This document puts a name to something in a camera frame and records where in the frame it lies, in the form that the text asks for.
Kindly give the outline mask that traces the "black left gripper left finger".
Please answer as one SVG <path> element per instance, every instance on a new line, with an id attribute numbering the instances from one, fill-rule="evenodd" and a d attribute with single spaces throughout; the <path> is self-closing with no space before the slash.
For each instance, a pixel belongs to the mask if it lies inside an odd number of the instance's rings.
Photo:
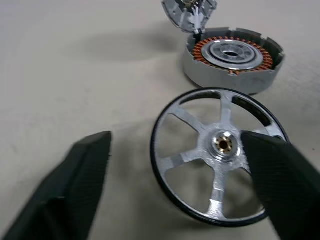
<path id="1" fill-rule="evenodd" d="M 104 189 L 112 133 L 74 143 L 39 184 L 4 240 L 86 240 Z"/>

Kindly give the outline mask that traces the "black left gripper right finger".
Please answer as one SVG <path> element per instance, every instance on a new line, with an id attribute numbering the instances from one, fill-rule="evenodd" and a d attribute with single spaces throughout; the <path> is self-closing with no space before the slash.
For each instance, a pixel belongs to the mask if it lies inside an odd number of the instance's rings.
<path id="1" fill-rule="evenodd" d="M 256 194 L 281 240 L 320 238 L 320 173 L 290 142 L 241 133 Z"/>

